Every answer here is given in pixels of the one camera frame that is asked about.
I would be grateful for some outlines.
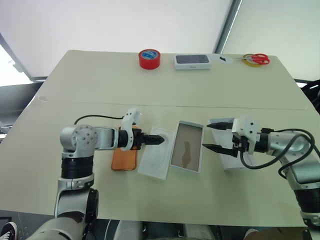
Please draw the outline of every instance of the red scissors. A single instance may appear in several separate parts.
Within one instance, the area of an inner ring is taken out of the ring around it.
[[[267,65],[270,63],[269,57],[263,53],[253,54],[249,58],[251,58],[253,62],[261,65]]]

